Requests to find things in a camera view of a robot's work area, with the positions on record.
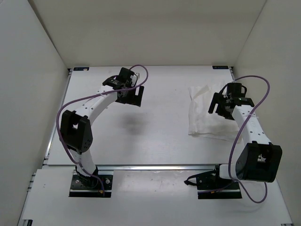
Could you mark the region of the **white skirt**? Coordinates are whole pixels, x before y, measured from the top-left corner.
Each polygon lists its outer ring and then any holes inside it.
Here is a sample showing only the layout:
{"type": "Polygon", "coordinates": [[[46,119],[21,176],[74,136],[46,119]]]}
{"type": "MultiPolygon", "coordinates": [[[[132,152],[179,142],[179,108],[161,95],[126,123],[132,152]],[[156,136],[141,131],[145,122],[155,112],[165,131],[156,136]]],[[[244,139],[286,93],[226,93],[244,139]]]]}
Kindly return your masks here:
{"type": "Polygon", "coordinates": [[[213,95],[219,92],[227,82],[188,87],[190,96],[189,129],[192,137],[207,137],[233,142],[239,131],[235,121],[227,120],[215,113],[209,114],[208,110],[213,95]]]}

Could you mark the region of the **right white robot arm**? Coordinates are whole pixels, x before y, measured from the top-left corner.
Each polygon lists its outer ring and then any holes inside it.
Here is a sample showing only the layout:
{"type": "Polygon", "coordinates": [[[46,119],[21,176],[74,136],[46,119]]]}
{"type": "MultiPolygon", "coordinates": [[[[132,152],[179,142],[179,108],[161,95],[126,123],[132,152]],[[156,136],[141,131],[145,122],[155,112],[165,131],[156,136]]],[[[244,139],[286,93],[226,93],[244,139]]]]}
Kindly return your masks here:
{"type": "Polygon", "coordinates": [[[256,118],[255,105],[244,93],[215,92],[209,114],[217,113],[233,120],[239,127],[238,136],[245,145],[236,162],[220,164],[214,170],[188,177],[184,183],[203,192],[217,192],[242,180],[271,183],[275,180],[282,157],[282,148],[265,135],[256,118]]]}

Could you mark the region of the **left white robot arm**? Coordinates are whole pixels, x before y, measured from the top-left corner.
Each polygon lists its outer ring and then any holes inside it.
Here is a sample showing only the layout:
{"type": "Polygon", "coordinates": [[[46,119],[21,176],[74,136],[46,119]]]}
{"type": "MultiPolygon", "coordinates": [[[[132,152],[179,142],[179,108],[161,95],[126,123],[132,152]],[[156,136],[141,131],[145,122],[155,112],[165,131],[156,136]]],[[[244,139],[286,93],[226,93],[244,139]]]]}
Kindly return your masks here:
{"type": "Polygon", "coordinates": [[[79,180],[87,188],[100,188],[104,193],[103,181],[98,176],[98,168],[90,152],[93,122],[116,101],[140,107],[143,91],[142,85],[117,90],[108,85],[101,86],[96,94],[70,101],[58,111],[56,128],[59,140],[75,164],[79,180]]]}

